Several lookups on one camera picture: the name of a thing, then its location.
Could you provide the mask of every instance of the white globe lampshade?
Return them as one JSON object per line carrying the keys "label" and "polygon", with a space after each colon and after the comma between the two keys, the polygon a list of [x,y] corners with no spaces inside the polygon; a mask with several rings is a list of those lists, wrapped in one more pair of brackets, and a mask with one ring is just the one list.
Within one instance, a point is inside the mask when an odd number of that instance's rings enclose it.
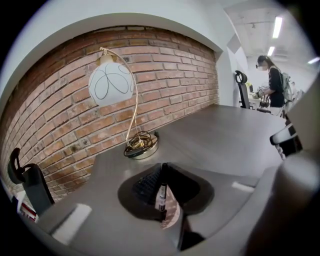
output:
{"label": "white globe lampshade", "polygon": [[108,106],[128,100],[134,91],[131,73],[117,62],[104,62],[91,74],[89,93],[99,106]]}

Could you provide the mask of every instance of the woman's hair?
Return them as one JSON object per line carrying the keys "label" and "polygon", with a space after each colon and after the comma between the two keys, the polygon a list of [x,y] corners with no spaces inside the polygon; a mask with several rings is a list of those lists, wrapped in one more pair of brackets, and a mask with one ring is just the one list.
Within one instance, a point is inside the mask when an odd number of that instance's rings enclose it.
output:
{"label": "woman's hair", "polygon": [[268,69],[270,69],[271,66],[275,66],[276,68],[278,68],[268,56],[260,55],[257,60],[259,66],[261,66],[262,62],[264,61],[267,63]]}

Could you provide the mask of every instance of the ceiling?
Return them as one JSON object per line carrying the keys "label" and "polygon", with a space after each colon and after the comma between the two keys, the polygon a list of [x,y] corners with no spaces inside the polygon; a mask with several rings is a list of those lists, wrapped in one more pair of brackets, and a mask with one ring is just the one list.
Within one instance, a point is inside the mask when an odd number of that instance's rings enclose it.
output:
{"label": "ceiling", "polygon": [[[315,58],[308,38],[293,16],[273,0],[247,0],[225,8],[236,29],[244,53],[256,58],[266,55],[274,46],[272,58],[279,62],[290,62],[307,69],[316,68],[308,61]],[[278,38],[272,38],[275,18],[283,18]]]}

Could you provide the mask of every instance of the backpack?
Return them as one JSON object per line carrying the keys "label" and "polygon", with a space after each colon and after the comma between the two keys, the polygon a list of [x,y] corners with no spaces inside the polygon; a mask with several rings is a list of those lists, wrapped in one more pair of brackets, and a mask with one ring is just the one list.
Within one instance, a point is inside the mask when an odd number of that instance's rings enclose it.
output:
{"label": "backpack", "polygon": [[271,66],[270,69],[277,69],[280,73],[280,80],[281,80],[281,85],[283,89],[283,96],[285,102],[291,102],[292,99],[292,92],[291,92],[291,87],[290,87],[290,76],[287,73],[281,73],[280,69],[277,68],[276,66]]}

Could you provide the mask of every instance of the office chair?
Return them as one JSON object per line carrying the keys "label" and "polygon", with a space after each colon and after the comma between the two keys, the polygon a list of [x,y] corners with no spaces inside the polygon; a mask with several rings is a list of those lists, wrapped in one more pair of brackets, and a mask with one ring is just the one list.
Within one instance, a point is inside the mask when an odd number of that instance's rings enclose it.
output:
{"label": "office chair", "polygon": [[[253,106],[251,106],[250,102],[249,102],[248,91],[247,91],[247,86],[246,86],[247,80],[248,80],[248,78],[247,78],[246,74],[242,73],[239,70],[235,71],[235,81],[238,84],[241,102],[242,102],[241,108],[253,110]],[[256,110],[259,112],[262,112],[262,113],[271,114],[270,110],[266,110],[266,109],[262,109],[262,108],[257,108]]]}
{"label": "office chair", "polygon": [[45,210],[52,206],[55,201],[50,194],[44,175],[39,166],[35,163],[29,163],[20,167],[19,153],[20,148],[15,148],[12,151],[7,166],[8,175],[14,184],[22,183],[25,193],[30,199],[35,212],[40,216]]}

